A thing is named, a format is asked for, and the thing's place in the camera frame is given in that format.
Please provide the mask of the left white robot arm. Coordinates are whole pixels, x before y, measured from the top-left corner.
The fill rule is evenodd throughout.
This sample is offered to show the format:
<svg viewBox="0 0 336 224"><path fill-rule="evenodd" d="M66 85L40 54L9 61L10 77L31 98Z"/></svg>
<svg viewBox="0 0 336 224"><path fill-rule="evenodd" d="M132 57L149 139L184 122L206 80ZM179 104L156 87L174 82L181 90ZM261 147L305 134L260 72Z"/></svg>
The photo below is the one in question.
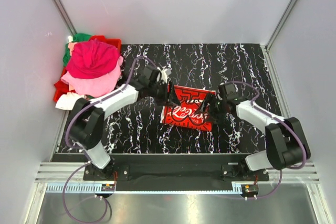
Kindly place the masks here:
<svg viewBox="0 0 336 224"><path fill-rule="evenodd" d="M130 71L120 88L99 98L87 101L79 99L67 122L66 140L73 140L87 156L95 174L103 180L113 175L114 161L101 142L104 121L120 109L147 97L160 106L174 108L181 105L174 83L170 80L170 69L147 66L143 72L132 77Z"/></svg>

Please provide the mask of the white coca-cola t-shirt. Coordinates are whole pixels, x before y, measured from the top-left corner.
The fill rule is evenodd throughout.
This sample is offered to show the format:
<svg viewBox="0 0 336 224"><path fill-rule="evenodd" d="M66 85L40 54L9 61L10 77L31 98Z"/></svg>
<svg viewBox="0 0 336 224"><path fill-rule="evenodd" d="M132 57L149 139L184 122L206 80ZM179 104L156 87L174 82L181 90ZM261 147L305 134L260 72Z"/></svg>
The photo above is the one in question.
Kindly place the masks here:
<svg viewBox="0 0 336 224"><path fill-rule="evenodd" d="M175 86L175 92L181 105L174 108L164 106L160 123L210 132L213 123L207 121L207 114L196 114L195 112L206 95L215 94L215 91Z"/></svg>

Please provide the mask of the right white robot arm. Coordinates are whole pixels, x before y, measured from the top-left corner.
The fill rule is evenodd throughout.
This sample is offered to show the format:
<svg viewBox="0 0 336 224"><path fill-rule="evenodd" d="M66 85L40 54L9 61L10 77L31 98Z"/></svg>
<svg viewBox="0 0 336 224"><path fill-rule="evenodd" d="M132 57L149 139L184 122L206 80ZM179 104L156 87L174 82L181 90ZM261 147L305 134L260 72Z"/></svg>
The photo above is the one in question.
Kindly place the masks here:
<svg viewBox="0 0 336 224"><path fill-rule="evenodd" d="M259 129L265 136L266 149L245 157L238 167L239 176L250 180L258 170L301 169L311 157L310 148L300 121L275 115L236 90L237 81L222 83L216 93L208 93L196 114L205 116L207 122L217 122L230 113Z"/></svg>

